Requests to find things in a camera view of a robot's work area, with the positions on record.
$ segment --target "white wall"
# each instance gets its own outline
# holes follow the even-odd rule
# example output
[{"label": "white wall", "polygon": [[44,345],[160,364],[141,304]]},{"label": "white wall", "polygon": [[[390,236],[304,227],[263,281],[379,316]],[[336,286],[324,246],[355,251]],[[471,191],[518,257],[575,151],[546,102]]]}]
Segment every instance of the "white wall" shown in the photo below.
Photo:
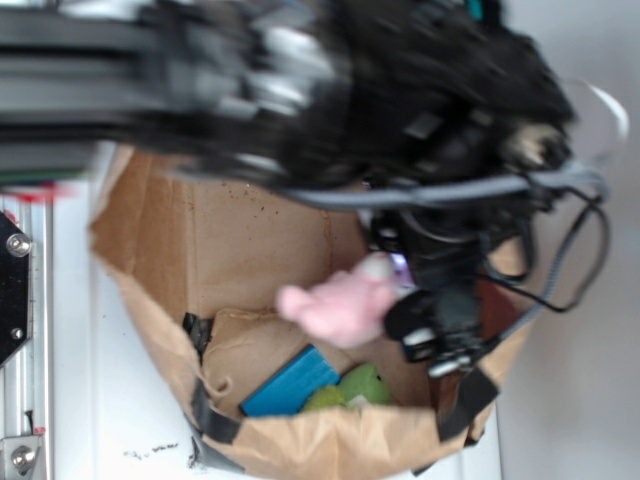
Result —
[{"label": "white wall", "polygon": [[[632,130],[624,158],[607,170],[614,242],[606,271],[577,311],[538,321],[505,385],[498,410],[503,476],[640,478],[640,2],[510,0],[509,10],[510,24],[538,40],[559,74],[620,99]],[[590,125],[587,133],[601,129]],[[568,221],[560,214],[545,223],[545,250]],[[597,238],[591,230],[580,245],[560,296]]]}]

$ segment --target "stuffed animal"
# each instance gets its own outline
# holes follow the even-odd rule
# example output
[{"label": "stuffed animal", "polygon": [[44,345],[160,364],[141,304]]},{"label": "stuffed animal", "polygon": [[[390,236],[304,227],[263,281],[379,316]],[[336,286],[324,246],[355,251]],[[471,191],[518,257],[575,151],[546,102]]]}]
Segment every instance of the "stuffed animal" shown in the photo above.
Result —
[{"label": "stuffed animal", "polygon": [[397,287],[393,260],[376,252],[351,272],[336,272],[309,291],[282,287],[276,308],[309,335],[338,348],[353,348],[383,333],[384,316],[399,298]]},{"label": "stuffed animal", "polygon": [[389,405],[391,392],[380,378],[375,365],[360,365],[344,376],[338,385],[316,390],[302,407],[301,412],[342,406],[362,408],[366,405]]}]

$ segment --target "screw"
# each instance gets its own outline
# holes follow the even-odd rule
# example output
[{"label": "screw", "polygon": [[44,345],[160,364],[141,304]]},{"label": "screw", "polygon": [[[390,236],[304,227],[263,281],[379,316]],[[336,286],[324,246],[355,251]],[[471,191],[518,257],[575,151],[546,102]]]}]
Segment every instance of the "screw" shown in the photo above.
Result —
[{"label": "screw", "polygon": [[31,252],[31,240],[24,233],[11,235],[7,240],[7,250],[14,257],[24,257]]},{"label": "screw", "polygon": [[11,330],[11,338],[14,340],[20,340],[22,337],[24,337],[24,331],[21,328]]},{"label": "screw", "polygon": [[29,447],[21,446],[16,448],[11,454],[13,466],[22,472],[26,472],[33,466],[36,454]]}]

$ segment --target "brown cardboard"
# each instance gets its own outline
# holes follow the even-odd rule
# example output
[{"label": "brown cardboard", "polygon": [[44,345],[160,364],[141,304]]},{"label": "brown cardboard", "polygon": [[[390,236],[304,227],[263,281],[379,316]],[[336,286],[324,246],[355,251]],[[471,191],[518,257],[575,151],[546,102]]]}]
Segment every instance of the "brown cardboard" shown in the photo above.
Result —
[{"label": "brown cardboard", "polygon": [[[297,205],[246,183],[184,183],[163,175],[158,163],[122,151],[92,225],[93,249],[120,284],[147,350],[191,421],[199,379],[213,408],[241,418],[238,403],[309,342],[339,372],[376,363],[396,403],[244,419],[232,444],[205,441],[257,476],[367,480],[429,465],[479,438],[490,408],[468,431],[439,441],[438,415],[455,401],[456,377],[429,383],[426,366],[406,364],[398,344],[385,339],[336,350],[269,310],[278,286],[310,286],[365,255],[354,215]],[[506,297],[483,295],[487,330],[513,320]],[[216,318],[202,368],[181,328],[187,311]],[[518,332],[483,359],[496,384],[526,335]]]}]

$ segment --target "blue block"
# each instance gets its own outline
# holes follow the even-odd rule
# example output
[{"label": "blue block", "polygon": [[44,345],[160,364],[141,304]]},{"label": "blue block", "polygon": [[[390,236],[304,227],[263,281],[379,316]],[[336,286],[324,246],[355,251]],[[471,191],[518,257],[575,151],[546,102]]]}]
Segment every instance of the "blue block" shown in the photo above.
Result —
[{"label": "blue block", "polygon": [[339,381],[340,375],[310,345],[242,402],[240,408],[249,417],[295,415],[313,392]]}]

